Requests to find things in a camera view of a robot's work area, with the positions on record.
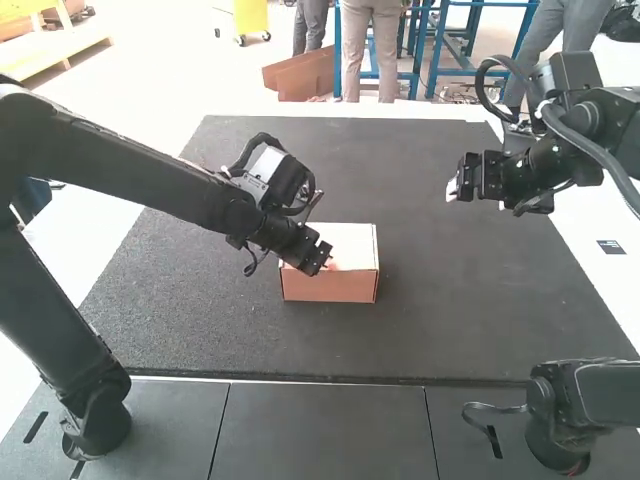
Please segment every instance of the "pants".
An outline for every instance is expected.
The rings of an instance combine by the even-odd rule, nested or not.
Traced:
[[[293,25],[294,57],[322,47],[328,14],[329,0],[298,0]]]
[[[530,74],[540,61],[540,54],[563,30],[564,52],[591,49],[613,3],[614,0],[541,0],[516,57],[518,65],[525,74]],[[504,104],[520,107],[524,93],[521,82],[511,75],[504,91]]]
[[[51,199],[51,188],[47,182],[24,177],[20,179],[11,203],[26,225],[47,206]]]
[[[360,101],[360,69],[369,21],[373,19],[380,90],[378,101],[393,103],[398,93],[398,24],[400,0],[342,1],[342,86],[347,102]]]

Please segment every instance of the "sticker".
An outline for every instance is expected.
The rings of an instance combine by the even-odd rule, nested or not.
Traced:
[[[607,255],[626,255],[620,244],[615,240],[598,240],[598,245]]]

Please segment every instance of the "cardboard box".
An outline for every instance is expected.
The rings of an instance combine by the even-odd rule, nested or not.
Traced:
[[[375,303],[380,266],[376,226],[359,223],[309,223],[331,245],[330,269],[308,277],[280,261],[285,300]]]
[[[264,86],[281,102],[306,102],[333,91],[333,45],[263,67]]]
[[[0,24],[0,42],[19,37],[33,31],[33,24],[30,17],[18,18],[16,20]]]

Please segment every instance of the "metal plate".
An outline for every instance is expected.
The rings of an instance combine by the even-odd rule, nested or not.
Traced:
[[[233,384],[211,480],[436,480],[420,387]]]
[[[558,480],[556,473],[540,465],[524,440],[527,414],[482,419],[496,429],[503,459],[495,458],[489,440],[467,425],[460,416],[466,402],[497,406],[525,403],[523,390],[430,388],[427,391],[433,441],[440,480]],[[620,430],[603,437],[592,452],[591,467],[581,480],[640,478],[640,436],[635,430]]]
[[[82,469],[61,449],[60,404],[45,385],[0,443],[3,480],[206,480],[229,385],[133,382],[127,397],[134,429],[115,452]],[[25,436],[48,412],[33,440]]]

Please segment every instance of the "black cable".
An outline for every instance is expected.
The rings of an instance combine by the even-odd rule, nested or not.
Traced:
[[[495,104],[491,103],[487,97],[487,93],[484,90],[485,75],[490,68],[497,65],[505,67],[512,75],[518,77],[518,80],[524,85],[527,98],[533,105],[538,105],[542,101],[542,94],[539,92],[538,87],[529,79],[528,75],[522,71],[518,64],[511,57],[506,55],[492,55],[485,58],[478,70],[475,77],[476,95],[480,104],[489,112],[498,117],[500,120],[507,123],[518,123],[518,118],[511,114],[500,110]]]
[[[570,180],[566,182],[564,185],[560,187],[554,188],[552,190],[547,190],[535,197],[530,198],[529,200],[522,200],[513,208],[513,215],[516,217],[521,217],[523,214],[527,213],[541,201],[546,200],[549,197],[553,197],[556,193],[560,193],[563,190],[571,188],[575,185],[575,182]]]
[[[480,402],[465,403],[464,407],[462,407],[462,419],[473,428],[477,428],[482,433],[484,433],[492,444],[496,442],[495,431],[492,431],[489,426],[483,425],[479,421],[472,418],[469,415],[470,410],[492,412],[500,415],[514,415],[517,413],[526,413],[529,411],[527,405],[519,405],[517,407],[496,407],[495,405],[489,405],[487,403]]]
[[[258,258],[256,254],[253,253],[253,250],[251,250],[251,247],[249,247],[248,243],[245,243],[243,248],[251,255],[251,263],[244,267],[244,269],[242,270],[244,276],[248,278],[256,273],[258,265],[260,265],[264,261],[264,259],[267,258],[267,255],[269,255],[269,250],[262,249],[262,255],[260,256],[260,258]]]
[[[311,170],[307,170],[307,201],[299,207],[282,207],[278,210],[281,215],[285,217],[295,217],[302,213],[302,211],[309,206],[313,200],[313,196],[316,193],[316,176]]]
[[[542,106],[540,112],[549,130],[587,154],[590,158],[593,158],[602,168],[609,172],[625,202],[636,217],[640,219],[640,193],[638,193],[629,175],[627,175],[627,172],[625,172],[616,157],[597,143],[562,123],[560,115],[564,113],[564,110],[558,105],[547,103]]]
[[[244,146],[244,149],[242,150],[242,153],[240,154],[240,157],[238,157],[238,160],[236,160],[234,164],[229,167],[229,172],[232,172],[233,175],[233,170],[244,169],[247,166],[247,163],[249,163],[249,159],[251,158],[253,151],[263,143],[270,147],[274,147],[278,150],[282,150],[283,152],[288,153],[280,143],[280,140],[269,135],[268,133],[260,132],[247,142],[247,144]]]

